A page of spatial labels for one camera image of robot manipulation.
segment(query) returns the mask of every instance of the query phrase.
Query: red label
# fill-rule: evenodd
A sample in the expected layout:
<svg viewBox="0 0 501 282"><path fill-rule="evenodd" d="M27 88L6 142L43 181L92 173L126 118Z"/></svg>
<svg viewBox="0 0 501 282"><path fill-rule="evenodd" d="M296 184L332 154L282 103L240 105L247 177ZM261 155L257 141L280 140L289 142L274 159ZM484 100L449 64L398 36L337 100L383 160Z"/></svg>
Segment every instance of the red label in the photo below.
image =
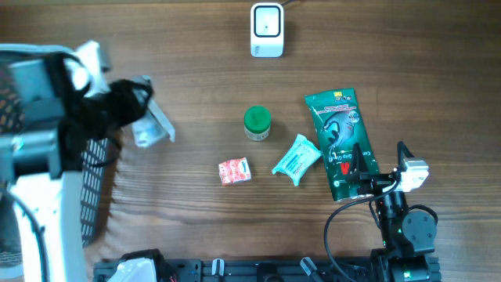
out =
<svg viewBox="0 0 501 282"><path fill-rule="evenodd" d="M349 170L350 163L341 163L341 172L343 172L343 175L347 175Z"/></svg>

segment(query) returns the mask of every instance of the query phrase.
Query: snack bag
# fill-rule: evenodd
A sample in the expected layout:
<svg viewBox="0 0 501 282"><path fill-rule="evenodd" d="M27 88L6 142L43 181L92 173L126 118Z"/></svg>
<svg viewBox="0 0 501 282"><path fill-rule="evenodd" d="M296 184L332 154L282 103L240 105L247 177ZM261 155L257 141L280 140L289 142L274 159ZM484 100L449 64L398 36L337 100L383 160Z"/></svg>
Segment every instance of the snack bag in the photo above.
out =
<svg viewBox="0 0 501 282"><path fill-rule="evenodd" d="M366 159L369 173L379 168L360 115L354 89L338 89L305 97L312 112L313 123L319 137L323 163L326 167L330 190L335 201L357 198L357 183L348 183L353 145L359 143Z"/></svg>
<svg viewBox="0 0 501 282"><path fill-rule="evenodd" d="M272 173L282 172L287 174L292 178L294 185L297 186L303 174L319 159L320 155L321 153L315 147L315 144L308 141L303 135L297 134L296 141L275 166Z"/></svg>
<svg viewBox="0 0 501 282"><path fill-rule="evenodd" d="M219 177L223 186L251 180L247 158L234 159L219 164Z"/></svg>

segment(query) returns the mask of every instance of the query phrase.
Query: green package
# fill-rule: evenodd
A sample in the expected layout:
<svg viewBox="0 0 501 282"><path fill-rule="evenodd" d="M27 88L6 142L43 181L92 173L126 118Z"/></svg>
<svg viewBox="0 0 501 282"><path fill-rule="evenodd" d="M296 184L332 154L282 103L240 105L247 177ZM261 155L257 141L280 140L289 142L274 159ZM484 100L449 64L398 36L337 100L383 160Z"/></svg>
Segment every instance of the green package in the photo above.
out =
<svg viewBox="0 0 501 282"><path fill-rule="evenodd" d="M358 195L359 184L346 181L355 143L359 143L362 149L369 173L379 172L355 90L330 90L306 96L305 100L312 112L313 123L319 137L332 197L335 201L339 201L365 196Z"/></svg>

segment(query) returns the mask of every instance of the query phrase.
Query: wire mesh basket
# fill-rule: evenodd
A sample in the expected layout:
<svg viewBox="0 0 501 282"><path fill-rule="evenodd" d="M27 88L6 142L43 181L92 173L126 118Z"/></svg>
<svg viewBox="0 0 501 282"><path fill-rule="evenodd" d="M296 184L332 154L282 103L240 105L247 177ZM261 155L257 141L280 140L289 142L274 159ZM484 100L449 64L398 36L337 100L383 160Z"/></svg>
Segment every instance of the wire mesh basket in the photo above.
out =
<svg viewBox="0 0 501 282"><path fill-rule="evenodd" d="M27 53L25 49L23 49L23 52L5 52L6 49L12 48L13 45L8 45L8 48L6 46L0 44L0 135L18 132L23 126L23 115L19 109L20 99L16 94L8 64L26 56ZM36 49L36 46L23 46L29 50ZM94 164L105 161L109 145L110 141L108 139L100 141L90 140L87 150L82 154L83 162ZM83 166L81 236L84 247L90 244L96 236L97 214L105 170L105 168ZM13 217L14 214L2 213L0 216ZM12 224L12 221L15 222L16 218L13 217L6 220L11 222L11 224L7 225L10 226L9 228L4 228L5 225L2 225L0 229L0 269L22 263L19 231L17 230L17 224Z"/></svg>

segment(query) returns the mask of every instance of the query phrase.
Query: wooden surface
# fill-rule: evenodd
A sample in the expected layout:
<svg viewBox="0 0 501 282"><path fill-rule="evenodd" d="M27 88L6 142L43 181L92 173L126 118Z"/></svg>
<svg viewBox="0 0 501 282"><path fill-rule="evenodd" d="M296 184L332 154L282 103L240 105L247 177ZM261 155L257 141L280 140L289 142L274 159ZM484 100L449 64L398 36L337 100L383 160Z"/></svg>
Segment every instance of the wooden surface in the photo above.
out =
<svg viewBox="0 0 501 282"><path fill-rule="evenodd" d="M125 148L102 197L101 259L159 248L168 258L325 258L339 204L319 162L299 187L271 169L298 133L318 143L303 96L354 87L382 171L404 140L431 176L408 195L440 216L444 281L501 275L501 6L491 2L306 2L286 10L286 52L255 59L250 3L0 9L3 42L109 46L111 78L149 74L176 143ZM243 134L244 111L270 109L270 137ZM217 164L248 157L253 179L222 187ZM336 255L368 255L380 234L366 205L330 229Z"/></svg>

